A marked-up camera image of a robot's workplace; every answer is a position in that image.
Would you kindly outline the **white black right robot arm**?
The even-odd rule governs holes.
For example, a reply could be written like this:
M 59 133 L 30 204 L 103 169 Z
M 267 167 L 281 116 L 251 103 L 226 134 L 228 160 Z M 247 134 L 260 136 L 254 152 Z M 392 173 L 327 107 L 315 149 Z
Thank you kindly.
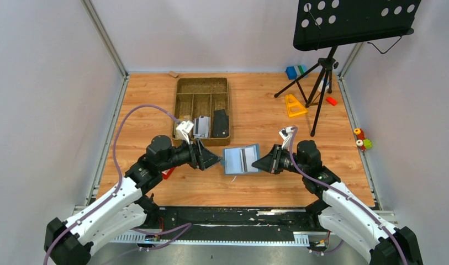
M 401 229 L 362 203 L 341 179 L 323 165 L 313 140 L 303 140 L 292 153 L 281 145 L 252 163 L 254 168 L 279 174 L 300 173 L 306 189 L 318 199 L 306 207 L 306 225 L 334 232 L 368 264 L 422 264 L 415 233 Z

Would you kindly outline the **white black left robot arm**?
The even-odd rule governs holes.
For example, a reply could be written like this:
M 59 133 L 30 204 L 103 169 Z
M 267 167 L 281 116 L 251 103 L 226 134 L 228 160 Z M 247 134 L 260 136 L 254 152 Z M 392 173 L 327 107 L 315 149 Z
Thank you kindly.
M 87 264 L 104 245 L 143 225 L 155 227 L 159 207 L 146 194 L 163 180 L 163 172 L 182 165 L 205 171 L 220 162 L 201 140 L 173 146 L 168 136 L 152 139 L 146 152 L 120 181 L 79 213 L 51 220 L 46 227 L 44 264 Z

